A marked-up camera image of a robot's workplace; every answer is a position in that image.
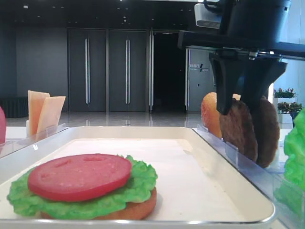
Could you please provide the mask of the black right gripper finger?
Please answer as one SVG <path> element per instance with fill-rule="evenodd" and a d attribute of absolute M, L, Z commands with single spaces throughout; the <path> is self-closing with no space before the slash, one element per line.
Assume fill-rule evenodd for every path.
<path fill-rule="evenodd" d="M 285 73 L 286 67 L 287 63 L 276 59 L 256 59 L 246 63 L 241 100 L 248 106 L 251 114 L 258 110 L 262 96 Z"/>

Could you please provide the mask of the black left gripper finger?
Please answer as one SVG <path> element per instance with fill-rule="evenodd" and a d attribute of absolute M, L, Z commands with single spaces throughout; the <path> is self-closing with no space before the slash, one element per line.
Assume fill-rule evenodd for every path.
<path fill-rule="evenodd" d="M 216 82 L 217 111 L 227 115 L 232 107 L 233 94 L 241 95 L 241 100 L 249 105 L 245 93 L 245 66 L 247 56 L 239 52 L 214 52 L 209 54 Z"/>

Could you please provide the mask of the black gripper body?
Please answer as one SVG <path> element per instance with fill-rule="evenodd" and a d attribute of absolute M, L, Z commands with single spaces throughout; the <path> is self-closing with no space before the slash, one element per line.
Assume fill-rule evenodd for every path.
<path fill-rule="evenodd" d="M 253 52 L 255 56 L 305 59 L 302 44 L 280 40 L 291 1 L 289 0 L 218 0 L 203 1 L 211 12 L 221 15 L 216 34 L 180 31 L 178 47 Z"/>

